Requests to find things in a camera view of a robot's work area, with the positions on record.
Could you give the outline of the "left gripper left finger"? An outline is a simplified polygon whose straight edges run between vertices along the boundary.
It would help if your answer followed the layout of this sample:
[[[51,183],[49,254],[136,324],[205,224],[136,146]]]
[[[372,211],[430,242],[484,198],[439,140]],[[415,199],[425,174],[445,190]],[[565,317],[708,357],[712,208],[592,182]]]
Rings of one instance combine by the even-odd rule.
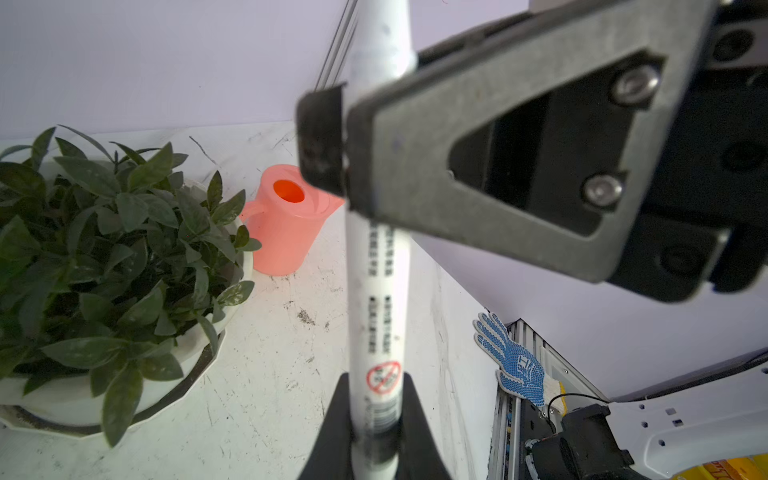
[[[349,374],[343,373],[336,384],[313,449],[298,479],[353,479],[352,439]]]

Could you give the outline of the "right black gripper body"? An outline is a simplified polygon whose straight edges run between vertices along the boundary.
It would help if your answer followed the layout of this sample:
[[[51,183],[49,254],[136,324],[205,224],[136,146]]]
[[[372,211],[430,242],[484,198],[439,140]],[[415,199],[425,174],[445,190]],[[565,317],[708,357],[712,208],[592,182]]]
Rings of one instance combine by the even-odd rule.
[[[490,21],[423,49],[470,45],[535,14]],[[703,284],[747,289],[767,259],[767,5],[714,1],[718,11],[618,270],[602,281],[661,302]]]

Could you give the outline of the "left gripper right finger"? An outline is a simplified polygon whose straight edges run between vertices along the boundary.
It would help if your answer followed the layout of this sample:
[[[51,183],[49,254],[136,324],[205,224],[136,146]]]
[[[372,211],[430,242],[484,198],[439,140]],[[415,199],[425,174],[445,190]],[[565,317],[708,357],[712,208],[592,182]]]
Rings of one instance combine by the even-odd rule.
[[[449,480],[426,415],[408,373],[403,377],[397,480]]]

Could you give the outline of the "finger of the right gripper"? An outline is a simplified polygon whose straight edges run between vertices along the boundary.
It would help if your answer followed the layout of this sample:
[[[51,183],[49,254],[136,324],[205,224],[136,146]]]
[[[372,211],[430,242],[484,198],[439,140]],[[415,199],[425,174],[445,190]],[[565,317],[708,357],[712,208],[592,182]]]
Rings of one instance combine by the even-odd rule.
[[[299,170],[312,187],[346,197],[343,166],[344,84],[305,94],[296,107]]]
[[[714,1],[574,1],[434,54],[350,109],[352,208],[609,279],[717,11]]]

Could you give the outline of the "pink watering can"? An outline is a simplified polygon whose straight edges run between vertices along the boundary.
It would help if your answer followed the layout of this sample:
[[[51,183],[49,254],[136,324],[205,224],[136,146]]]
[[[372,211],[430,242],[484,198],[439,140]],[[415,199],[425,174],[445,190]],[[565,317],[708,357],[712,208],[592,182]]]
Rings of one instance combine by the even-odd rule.
[[[325,221],[343,204],[305,182],[296,166],[267,168],[256,197],[240,214],[250,236],[261,243],[253,253],[253,268],[269,276],[296,272]]]

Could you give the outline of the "blue dotted work glove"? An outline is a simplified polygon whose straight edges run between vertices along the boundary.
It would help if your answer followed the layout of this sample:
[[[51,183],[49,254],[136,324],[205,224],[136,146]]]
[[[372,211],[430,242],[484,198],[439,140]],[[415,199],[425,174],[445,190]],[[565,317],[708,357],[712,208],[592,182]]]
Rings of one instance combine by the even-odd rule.
[[[540,361],[527,348],[512,340],[495,313],[481,312],[472,321],[474,341],[499,367],[500,388],[509,395],[530,401],[545,413],[567,412],[562,384],[545,372]]]

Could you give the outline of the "green potted plant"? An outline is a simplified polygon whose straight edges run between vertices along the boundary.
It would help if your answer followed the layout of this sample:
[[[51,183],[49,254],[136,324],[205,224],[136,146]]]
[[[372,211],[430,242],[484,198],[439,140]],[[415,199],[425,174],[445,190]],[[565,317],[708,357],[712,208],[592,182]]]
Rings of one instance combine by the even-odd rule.
[[[187,184],[171,144],[90,157],[54,128],[1,154],[1,376],[30,394],[86,379],[118,445],[150,381],[183,378],[181,338],[217,327],[251,295],[238,221],[246,195],[214,175]]]

